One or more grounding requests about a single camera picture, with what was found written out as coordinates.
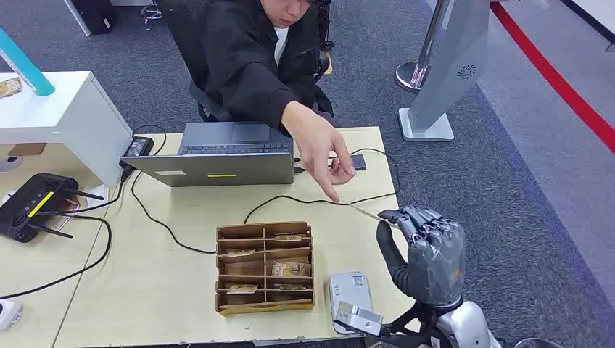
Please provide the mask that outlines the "person's right hand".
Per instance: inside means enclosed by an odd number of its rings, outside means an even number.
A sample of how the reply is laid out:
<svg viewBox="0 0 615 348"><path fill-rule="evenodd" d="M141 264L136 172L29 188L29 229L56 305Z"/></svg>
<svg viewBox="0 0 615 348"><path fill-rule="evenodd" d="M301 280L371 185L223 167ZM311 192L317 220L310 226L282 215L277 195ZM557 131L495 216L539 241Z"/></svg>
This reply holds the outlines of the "person's right hand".
<svg viewBox="0 0 615 348"><path fill-rule="evenodd" d="M281 124L294 139L302 166L331 201L339 202L334 187L355 176L355 167L342 136L320 115L297 101L285 106Z"/></svg>

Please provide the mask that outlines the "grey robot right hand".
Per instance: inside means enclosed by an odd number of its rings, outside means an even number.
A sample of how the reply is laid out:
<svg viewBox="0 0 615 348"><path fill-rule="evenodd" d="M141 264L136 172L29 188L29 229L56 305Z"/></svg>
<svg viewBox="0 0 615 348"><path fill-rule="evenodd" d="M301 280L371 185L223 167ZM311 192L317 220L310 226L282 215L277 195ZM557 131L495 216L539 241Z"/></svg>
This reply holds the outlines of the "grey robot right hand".
<svg viewBox="0 0 615 348"><path fill-rule="evenodd" d="M466 267L463 226L416 206L383 210L378 217L376 240L393 284L432 307L460 302Z"/></svg>

